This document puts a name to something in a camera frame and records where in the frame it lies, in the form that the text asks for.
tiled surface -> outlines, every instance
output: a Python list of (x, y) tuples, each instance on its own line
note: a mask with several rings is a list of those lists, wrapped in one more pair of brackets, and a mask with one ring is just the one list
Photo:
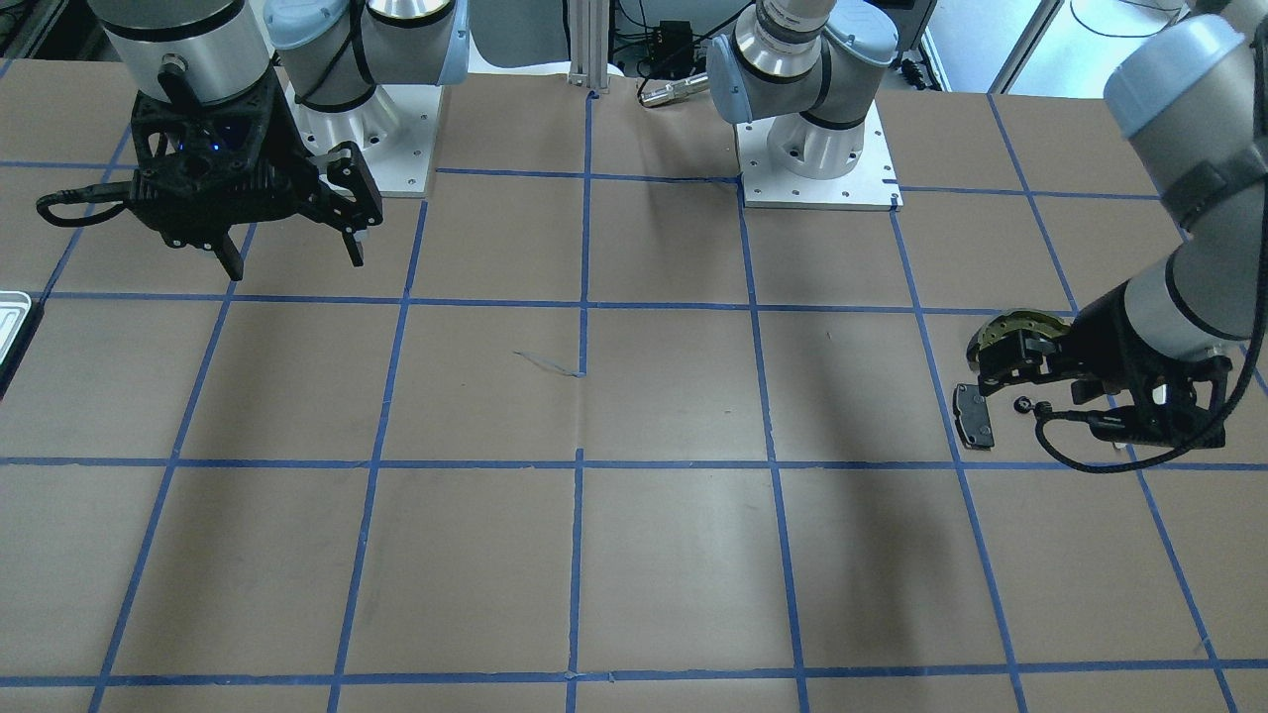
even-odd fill
[(1063, 387), (989, 454), (940, 411), (993, 310), (1175, 246), (1103, 108), (883, 94), (904, 211), (741, 212), (708, 99), (618, 84), (472, 77), (365, 268), (287, 221), (227, 285), (126, 219), (55, 271), (30, 200), (132, 91), (0, 76), (0, 287), (56, 278), (0, 406), (0, 709), (1265, 707), (1258, 383), (1144, 481), (1050, 463), (1009, 402)]

white mounting plate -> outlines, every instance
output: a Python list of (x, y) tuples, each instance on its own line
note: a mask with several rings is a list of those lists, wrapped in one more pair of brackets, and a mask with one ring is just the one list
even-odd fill
[(858, 164), (831, 180), (799, 176), (770, 157), (766, 134), (773, 118), (735, 127), (735, 145), (744, 181), (744, 204), (752, 208), (822, 208), (829, 211), (889, 211), (903, 207), (894, 160), (872, 103), (867, 110), (867, 138)]
[[(384, 85), (383, 89), (401, 110), (402, 131), (383, 143), (364, 148), (361, 155), (384, 198), (426, 198), (431, 188), (431, 161), (440, 129), (440, 104), (444, 89), (432, 85)], [(287, 105), (294, 103), (294, 89), (287, 88)], [(313, 147), (313, 154), (328, 146)]]

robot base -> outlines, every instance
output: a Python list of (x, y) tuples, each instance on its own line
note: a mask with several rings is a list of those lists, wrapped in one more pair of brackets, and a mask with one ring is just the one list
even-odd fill
[[(426, 198), (431, 188), (432, 154), (440, 129), (444, 89), (431, 85), (384, 85), (382, 89), (396, 105), (401, 127), (385, 141), (363, 145), (361, 154), (384, 198)], [(294, 88), (288, 86), (287, 105), (294, 107)], [(304, 113), (295, 112), (295, 124), (304, 140), (313, 136), (307, 123)], [(316, 142), (309, 142), (308, 147), (313, 154), (330, 150)]]
[(799, 176), (770, 157), (766, 136), (775, 119), (735, 127), (743, 169), (744, 204), (753, 208), (818, 208), (829, 211), (889, 211), (903, 207), (894, 161), (881, 129), (876, 104), (867, 110), (867, 143), (848, 174), (831, 180)]

metal post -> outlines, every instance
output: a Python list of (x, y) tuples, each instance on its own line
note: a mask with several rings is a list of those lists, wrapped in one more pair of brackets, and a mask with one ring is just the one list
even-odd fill
[(1013, 51), (1004, 60), (1004, 66), (995, 75), (995, 81), (990, 82), (990, 89), (987, 90), (989, 94), (1008, 94), (1008, 90), (1017, 82), (1017, 77), (1021, 76), (1022, 70), (1026, 69), (1026, 62), (1035, 53), (1035, 48), (1044, 39), (1044, 36), (1047, 34), (1047, 28), (1052, 25), (1056, 14), (1064, 6), (1065, 0), (1042, 0), (1038, 8), (1035, 8), (1035, 14), (1031, 15), (1030, 23), (1026, 24), (1022, 36), (1017, 38), (1017, 44), (1013, 46)]
[(611, 0), (573, 0), (568, 4), (572, 69), (568, 81), (607, 93), (607, 49)]

